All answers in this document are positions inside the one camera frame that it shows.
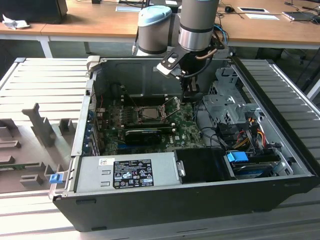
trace desk leg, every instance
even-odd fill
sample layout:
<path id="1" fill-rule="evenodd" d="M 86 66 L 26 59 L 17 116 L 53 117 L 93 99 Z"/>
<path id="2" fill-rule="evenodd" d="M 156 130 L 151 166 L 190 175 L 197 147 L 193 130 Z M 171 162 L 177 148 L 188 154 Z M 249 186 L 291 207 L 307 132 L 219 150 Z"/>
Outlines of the desk leg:
<path id="1" fill-rule="evenodd" d="M 38 41 L 40 42 L 42 46 L 43 53 L 46 58 L 52 58 L 51 49 L 49 46 L 49 37 L 48 36 L 39 36 L 37 37 Z"/>
<path id="2" fill-rule="evenodd" d="M 85 53 L 86 54 L 90 54 L 91 51 L 90 51 L 90 46 L 89 46 L 89 43 L 87 41 L 83 42 L 84 43 L 84 49 L 85 49 Z"/>
<path id="3" fill-rule="evenodd" d="M 308 97 L 308 99 L 313 101 L 319 92 L 320 92 L 320 79 L 316 82 L 313 88 L 311 88 L 311 90 L 308 92 L 306 96 Z"/>

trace mouse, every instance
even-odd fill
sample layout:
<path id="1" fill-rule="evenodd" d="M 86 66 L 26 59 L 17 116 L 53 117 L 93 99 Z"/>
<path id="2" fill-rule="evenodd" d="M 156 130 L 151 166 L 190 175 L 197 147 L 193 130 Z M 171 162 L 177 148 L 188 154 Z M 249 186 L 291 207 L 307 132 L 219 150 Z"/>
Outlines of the mouse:
<path id="1" fill-rule="evenodd" d="M 230 13 L 233 13 L 235 11 L 235 9 L 232 7 L 232 6 L 226 6 L 224 11 L 227 13 L 227 14 L 230 14 Z"/>
<path id="2" fill-rule="evenodd" d="M 314 23 L 314 24 L 320 24 L 320 16 L 314 16 L 311 19 L 311 22 Z"/>

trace blue cable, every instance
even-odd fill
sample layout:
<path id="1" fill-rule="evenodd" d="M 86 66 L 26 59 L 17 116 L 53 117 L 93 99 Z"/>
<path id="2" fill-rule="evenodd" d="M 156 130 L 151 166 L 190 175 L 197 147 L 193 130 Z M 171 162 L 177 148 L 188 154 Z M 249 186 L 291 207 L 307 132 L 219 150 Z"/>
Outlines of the blue cable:
<path id="1" fill-rule="evenodd" d="M 222 32 L 223 38 L 224 38 L 224 44 L 227 44 L 226 32 L 221 27 L 219 27 L 218 25 L 214 25 L 214 26 Z"/>

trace black plastic cover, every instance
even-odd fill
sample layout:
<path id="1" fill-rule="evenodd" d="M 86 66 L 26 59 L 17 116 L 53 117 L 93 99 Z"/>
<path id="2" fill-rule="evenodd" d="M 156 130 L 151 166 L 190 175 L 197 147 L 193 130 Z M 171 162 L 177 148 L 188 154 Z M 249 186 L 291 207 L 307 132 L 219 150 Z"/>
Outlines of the black plastic cover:
<path id="1" fill-rule="evenodd" d="M 225 152 L 220 148 L 188 148 L 174 151 L 176 161 L 183 163 L 183 184 L 219 182 L 232 177 L 224 160 Z"/>

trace cable connector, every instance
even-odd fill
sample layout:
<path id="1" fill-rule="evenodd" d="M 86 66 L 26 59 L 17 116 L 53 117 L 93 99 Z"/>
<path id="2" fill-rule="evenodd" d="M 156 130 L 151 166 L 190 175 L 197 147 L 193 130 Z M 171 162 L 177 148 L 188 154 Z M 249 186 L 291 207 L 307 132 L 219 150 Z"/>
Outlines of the cable connector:
<path id="1" fill-rule="evenodd" d="M 137 48 L 137 43 L 135 42 L 135 43 L 132 45 L 132 55 L 135 55 L 136 48 Z"/>

